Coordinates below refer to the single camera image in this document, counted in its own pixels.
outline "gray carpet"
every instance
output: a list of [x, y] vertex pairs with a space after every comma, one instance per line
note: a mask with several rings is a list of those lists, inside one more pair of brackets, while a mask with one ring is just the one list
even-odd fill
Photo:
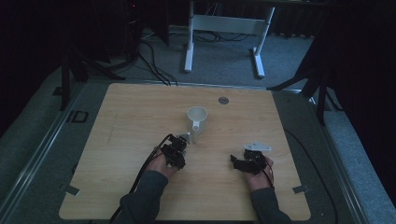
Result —
[[[145, 38], [145, 41], [154, 48], [156, 65], [174, 76], [180, 84], [265, 88], [293, 77], [312, 39], [302, 37], [286, 39], [282, 36], [268, 36], [262, 52], [266, 72], [264, 79], [256, 77], [254, 64], [251, 61], [250, 49], [258, 41], [256, 36], [249, 36], [247, 39], [236, 42], [206, 43], [196, 40], [192, 71], [189, 74], [183, 71], [186, 36], [172, 36], [170, 46], [166, 46], [155, 36]], [[148, 61], [152, 62], [152, 54], [148, 45], [142, 44], [140, 52]], [[116, 63], [119, 62], [119, 59], [113, 59], [113, 61]], [[128, 83], [155, 81], [155, 76], [145, 69], [147, 67], [144, 62], [138, 60], [134, 66], [128, 67], [127, 70], [123, 68], [115, 72], [126, 77], [125, 82]], [[30, 187], [13, 213], [10, 223], [89, 223], [89, 220], [61, 220], [58, 212], [65, 195], [64, 186], [72, 178], [72, 169], [78, 163], [106, 93], [106, 87], [113, 82], [102, 74], [95, 74], [93, 70], [90, 70], [90, 73], [92, 77], [83, 86], [77, 100], [71, 105], [72, 110], [89, 112], [87, 122], [64, 123], [52, 143], [46, 159], [42, 162]], [[6, 198], [8, 191], [18, 179], [23, 165], [28, 162], [35, 149], [40, 145], [40, 140], [45, 137], [46, 130], [57, 116], [62, 115], [62, 112], [59, 112], [60, 97], [52, 96], [54, 88], [59, 85], [60, 71], [58, 70], [43, 83], [42, 88], [26, 106], [19, 119], [0, 139], [0, 163], [5, 164], [0, 170], [1, 201]], [[299, 90], [303, 85], [304, 81], [291, 86], [290, 89]], [[302, 223], [335, 223], [331, 199], [336, 206], [338, 223], [354, 223], [336, 174], [330, 164], [329, 154], [326, 150], [328, 145], [324, 139], [329, 136], [326, 135], [325, 128], [318, 125], [313, 112], [314, 106], [294, 91], [276, 92], [275, 99], [284, 128], [298, 139], [287, 133], [299, 176], [303, 184], [311, 189], [306, 193], [306, 198], [312, 217]], [[107, 223], [107, 221], [95, 220], [93, 223]]]

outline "hand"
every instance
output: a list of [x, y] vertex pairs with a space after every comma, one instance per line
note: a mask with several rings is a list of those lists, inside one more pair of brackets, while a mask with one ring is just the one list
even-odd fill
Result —
[[157, 154], [154, 156], [154, 159], [148, 164], [146, 170], [153, 170], [160, 172], [165, 175], [168, 179], [174, 175], [178, 168], [177, 167], [168, 167], [166, 165], [165, 155], [161, 153], [161, 151], [157, 151]]
[[267, 160], [268, 164], [265, 167], [264, 172], [267, 173], [271, 180], [268, 180], [267, 176], [263, 172], [259, 172], [257, 175], [243, 172], [250, 191], [254, 191], [256, 189], [271, 188], [271, 183], [274, 181], [274, 177], [271, 173], [271, 167], [274, 165], [274, 162], [271, 161], [268, 157], [265, 157], [265, 159]]

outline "wooden table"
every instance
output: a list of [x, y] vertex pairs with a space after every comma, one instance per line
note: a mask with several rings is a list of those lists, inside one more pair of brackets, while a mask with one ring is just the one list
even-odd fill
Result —
[[[229, 103], [219, 103], [227, 97]], [[205, 132], [187, 146], [186, 166], [170, 180], [158, 220], [255, 220], [248, 186], [230, 155], [243, 159], [243, 145], [271, 146], [276, 194], [282, 211], [307, 220], [310, 211], [272, 93], [264, 90], [112, 84], [100, 108], [60, 216], [110, 219], [129, 192], [152, 149], [172, 133], [188, 131], [187, 110], [208, 112]]]

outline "tripod leg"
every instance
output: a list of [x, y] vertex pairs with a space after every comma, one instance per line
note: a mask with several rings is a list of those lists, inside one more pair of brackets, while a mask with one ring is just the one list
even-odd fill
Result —
[[327, 81], [329, 75], [331, 73], [331, 69], [327, 69], [323, 73], [323, 77], [319, 84], [319, 97], [318, 97], [318, 108], [317, 108], [317, 117], [321, 125], [325, 125], [324, 123], [324, 107], [326, 103], [326, 92], [327, 92]]
[[73, 52], [69, 52], [67, 56], [70, 71], [73, 73], [76, 81], [86, 82], [89, 76], [82, 61]]
[[306, 98], [311, 98], [314, 95], [315, 91], [317, 91], [320, 81], [321, 81], [321, 77], [309, 78], [308, 81], [303, 86], [303, 89], [301, 90], [301, 94]]
[[85, 57], [81, 52], [78, 51], [78, 49], [73, 48], [72, 50], [75, 52], [76, 56], [78, 58], [80, 58], [83, 62], [88, 63], [90, 66], [92, 66], [93, 68], [97, 69], [98, 71], [104, 73], [106, 76], [110, 77], [111, 79], [125, 80], [125, 77], [119, 77], [116, 74], [108, 71], [106, 68], [104, 68], [99, 63], [96, 63], [95, 61]]
[[316, 73], [316, 69], [311, 69], [303, 75], [292, 77], [291, 79], [289, 79], [285, 82], [282, 82], [279, 85], [276, 85], [274, 87], [268, 87], [267, 90], [268, 91], [282, 91], [283, 89], [287, 88], [288, 86], [291, 86], [294, 83], [297, 83], [305, 78], [312, 77], [315, 73]]

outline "wire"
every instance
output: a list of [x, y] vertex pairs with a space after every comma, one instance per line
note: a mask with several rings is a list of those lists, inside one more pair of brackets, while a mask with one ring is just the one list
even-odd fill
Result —
[[260, 168], [260, 170], [262, 171], [263, 174], [265, 174], [265, 176], [267, 177], [268, 182], [270, 183], [271, 188], [274, 189], [274, 182], [271, 180], [271, 178], [268, 176], [268, 174], [265, 172], [264, 169], [261, 168], [261, 166], [259, 165], [259, 163], [256, 160], [253, 160], [254, 163], [256, 163], [256, 165]]
[[144, 39], [149, 38], [149, 37], [152, 36], [152, 35], [155, 35], [155, 33], [151, 33], [151, 34], [145, 35], [145, 36], [141, 37], [140, 39], [141, 39], [141, 40], [144, 40]]
[[212, 7], [215, 7], [215, 9], [213, 9], [213, 14], [212, 14], [212, 16], [213, 16], [213, 15], [215, 14], [215, 12], [216, 12], [216, 8], [218, 7], [218, 3], [212, 3], [212, 5], [210, 6], [210, 8], [207, 9], [205, 15], [208, 15], [208, 14], [209, 14], [209, 11], [210, 11], [210, 9], [212, 9]]
[[273, 184], [273, 187], [274, 187], [274, 183], [275, 183], [274, 170], [272, 169], [272, 166], [270, 165], [270, 163], [268, 163], [267, 159], [265, 159], [265, 163], [267, 163], [267, 166], [270, 167], [270, 174], [273, 177], [272, 184]]
[[[145, 160], [145, 162], [143, 163], [142, 167], [139, 170], [139, 173], [137, 174], [136, 179], [134, 180], [134, 184], [131, 187], [131, 190], [129, 191], [129, 193], [133, 193], [136, 188], [137, 188], [137, 184], [140, 181], [140, 178], [142, 177], [143, 172], [145, 172], [147, 166], [149, 165], [149, 163], [155, 158], [155, 154], [157, 154], [157, 151], [161, 148], [161, 146], [163, 145], [163, 143], [171, 136], [172, 134], [168, 134], [166, 135], [166, 137], [161, 141], [161, 143], [155, 147], [151, 153], [148, 155], [148, 158]], [[121, 208], [118, 207], [117, 210], [114, 212], [113, 216], [111, 216], [110, 218], [110, 223], [113, 223], [114, 220], [116, 219], [116, 217], [119, 215], [121, 211]]]
[[153, 158], [151, 158], [151, 161], [154, 161], [157, 157], [161, 156], [163, 153], [160, 153], [158, 155], [155, 155]]
[[335, 223], [338, 223], [338, 212], [337, 212], [337, 208], [335, 207], [335, 202], [334, 199], [332, 198], [332, 195], [329, 192], [329, 189], [327, 188], [327, 186], [325, 185], [323, 178], [321, 176], [321, 174], [318, 171], [318, 167], [315, 165], [314, 161], [312, 160], [311, 156], [309, 155], [308, 151], [306, 150], [306, 148], [304, 147], [303, 143], [300, 141], [300, 139], [298, 139], [296, 137], [296, 135], [294, 135], [291, 131], [284, 129], [285, 133], [288, 133], [289, 135], [291, 135], [296, 141], [297, 143], [300, 145], [300, 147], [303, 149], [303, 151], [305, 152], [306, 157], [311, 161], [312, 165], [314, 166], [315, 171], [317, 172], [317, 175], [320, 179], [320, 182], [323, 185], [323, 188], [325, 189], [327, 196], [329, 197], [330, 201], [332, 202], [332, 210], [334, 211], [334, 219], [335, 219]]
[[126, 70], [130, 69], [132, 66], [133, 66], [133, 65], [131, 64], [131, 65], [129, 65], [128, 67], [126, 67], [125, 69], [120, 70], [120, 71], [118, 71], [118, 72], [115, 72], [115, 74], [123, 73], [123, 72], [125, 72]]
[[142, 54], [140, 54], [140, 52], [138, 52], [138, 55], [143, 60], [143, 62], [146, 63], [151, 73], [154, 74], [154, 76], [158, 78], [163, 84], [165, 84], [165, 86], [169, 86], [162, 78], [160, 78], [160, 76], [157, 73], [155, 73], [155, 71], [152, 70], [152, 67], [149, 65], [149, 62], [143, 57]]
[[238, 41], [243, 41], [243, 40], [245, 40], [245, 39], [247, 39], [249, 37], [249, 35], [245, 35], [245, 37], [243, 37], [241, 39], [238, 39], [240, 36], [243, 36], [243, 34], [239, 34], [239, 35], [237, 35], [236, 37], [233, 37], [233, 38], [224, 38], [224, 37], [221, 36], [220, 33], [212, 32], [212, 31], [196, 31], [195, 33], [213, 35], [214, 36], [213, 39], [204, 38], [204, 37], [201, 37], [199, 35], [194, 35], [193, 36], [196, 39], [200, 39], [201, 41], [208, 42], [208, 43], [229, 42], [229, 41], [238, 42]]
[[149, 48], [151, 50], [152, 63], [149, 63], [146, 59], [144, 59], [144, 57], [141, 54], [139, 54], [140, 57], [143, 59], [143, 61], [145, 61], [146, 65], [149, 67], [151, 73], [154, 74], [154, 76], [156, 76], [163, 83], [164, 83], [164, 81], [163, 81], [163, 79], [164, 79], [167, 82], [167, 84], [164, 83], [165, 85], [171, 86], [171, 83], [170, 83], [169, 79], [166, 78], [166, 77], [169, 77], [170, 79], [172, 79], [176, 83], [176, 85], [178, 85], [177, 84], [177, 79], [174, 76], [172, 76], [169, 73], [163, 71], [161, 68], [157, 67], [157, 65], [155, 64], [154, 48], [148, 42], [146, 42], [144, 40], [142, 40], [142, 43], [146, 44], [147, 46], [149, 46]]
[[132, 63], [135, 60], [135, 57], [131, 56], [131, 55], [127, 55], [125, 62], [122, 63], [117, 63], [114, 65], [110, 65], [110, 66], [106, 66], [107, 69], [109, 70], [116, 70], [116, 69], [121, 69], [126, 67], [128, 64]]
[[127, 42], [127, 39], [128, 39], [128, 21], [127, 21], [127, 19], [126, 19], [126, 16], [125, 16], [125, 14], [127, 13], [126, 12], [126, 10], [125, 10], [125, 8], [124, 8], [124, 2], [123, 1], [120, 1], [120, 4], [121, 4], [121, 9], [122, 9], [122, 12], [124, 12], [124, 13], [122, 13], [122, 17], [123, 17], [123, 19], [124, 19], [124, 27], [125, 27], [125, 30], [124, 30], [124, 32], [125, 32], [125, 37], [124, 37], [124, 44], [123, 44], [123, 47], [122, 47], [122, 51], [121, 51], [121, 53], [120, 53], [120, 56], [124, 53], [124, 51], [125, 51], [125, 49], [126, 49], [126, 42]]

